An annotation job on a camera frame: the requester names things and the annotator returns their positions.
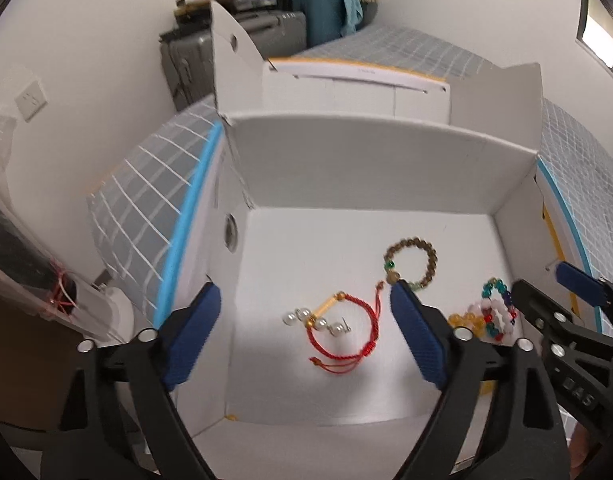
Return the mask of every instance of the electrical outlet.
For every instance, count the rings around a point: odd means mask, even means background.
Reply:
[[[34,81],[26,89],[16,97],[15,103],[18,105],[18,110],[22,114],[27,123],[31,118],[42,110],[46,104],[46,98],[40,88],[40,83]]]

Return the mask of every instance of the metal screw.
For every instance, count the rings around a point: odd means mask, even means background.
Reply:
[[[533,343],[524,337],[518,339],[518,346],[520,350],[525,352],[531,352],[533,350]]]
[[[157,337],[157,330],[155,328],[145,328],[138,334],[138,339],[142,343],[148,343]]]
[[[473,338],[473,332],[464,326],[459,326],[453,331],[453,335],[461,341],[470,341]]]
[[[85,339],[84,341],[80,341],[80,344],[77,346],[77,351],[80,354],[86,354],[95,348],[95,343],[91,339]]]
[[[551,345],[551,351],[558,357],[565,356],[565,349],[562,348],[560,345],[555,345],[555,344]]]

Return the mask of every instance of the brown bead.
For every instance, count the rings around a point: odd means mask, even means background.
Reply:
[[[389,285],[395,285],[395,283],[397,283],[397,280],[399,279],[400,279],[399,272],[395,272],[395,270],[389,270],[389,272],[387,272],[387,283]]]

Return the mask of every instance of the wall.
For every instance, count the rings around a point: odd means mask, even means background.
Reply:
[[[419,28],[497,65],[539,62],[544,94],[613,156],[613,78],[576,43],[580,0],[381,0],[376,21]]]
[[[86,194],[174,113],[158,34],[175,0],[12,0],[0,19],[0,107],[38,78],[48,105],[20,118],[7,176],[13,208],[69,268],[102,270]]]

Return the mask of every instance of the blue towel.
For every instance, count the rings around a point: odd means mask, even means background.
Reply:
[[[344,7],[347,12],[347,18],[340,33],[343,36],[349,36],[355,32],[355,28],[362,21],[364,14],[360,0],[344,0]]]

